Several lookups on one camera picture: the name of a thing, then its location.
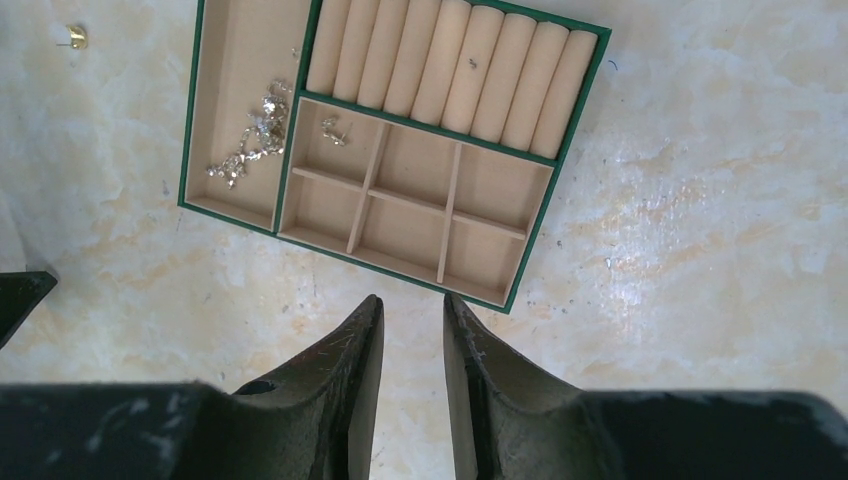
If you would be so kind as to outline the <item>silver rhinestone earring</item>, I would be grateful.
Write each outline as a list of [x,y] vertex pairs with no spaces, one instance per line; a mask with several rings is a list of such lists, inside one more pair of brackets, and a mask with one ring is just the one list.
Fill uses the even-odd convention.
[[349,134],[353,127],[352,122],[345,124],[346,128],[339,130],[337,128],[340,118],[338,116],[330,116],[321,121],[322,136],[331,141],[335,146],[344,147],[349,143]]

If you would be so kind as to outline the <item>gold earring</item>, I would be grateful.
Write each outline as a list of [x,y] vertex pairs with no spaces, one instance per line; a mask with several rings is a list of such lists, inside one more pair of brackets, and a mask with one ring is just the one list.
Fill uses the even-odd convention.
[[85,50],[88,47],[88,33],[82,25],[67,24],[65,28],[67,30],[68,39],[64,43],[57,43],[57,46],[69,47],[73,50]]

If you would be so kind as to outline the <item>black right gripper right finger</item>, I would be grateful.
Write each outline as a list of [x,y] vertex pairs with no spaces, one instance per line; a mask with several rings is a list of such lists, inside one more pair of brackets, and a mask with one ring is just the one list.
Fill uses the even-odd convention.
[[798,391],[583,390],[443,301],[459,479],[843,479],[847,421]]

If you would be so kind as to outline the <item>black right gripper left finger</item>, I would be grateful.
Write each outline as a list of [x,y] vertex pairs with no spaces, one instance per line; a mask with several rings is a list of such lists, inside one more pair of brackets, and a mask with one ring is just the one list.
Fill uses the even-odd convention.
[[181,383],[1,389],[5,479],[365,479],[384,346],[366,297],[328,335],[227,393]]

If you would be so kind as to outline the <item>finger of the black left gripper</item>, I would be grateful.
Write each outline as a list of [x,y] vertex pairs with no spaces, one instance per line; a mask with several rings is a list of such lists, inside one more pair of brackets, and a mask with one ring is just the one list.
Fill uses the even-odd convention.
[[57,284],[57,278],[47,271],[1,274],[1,347]]

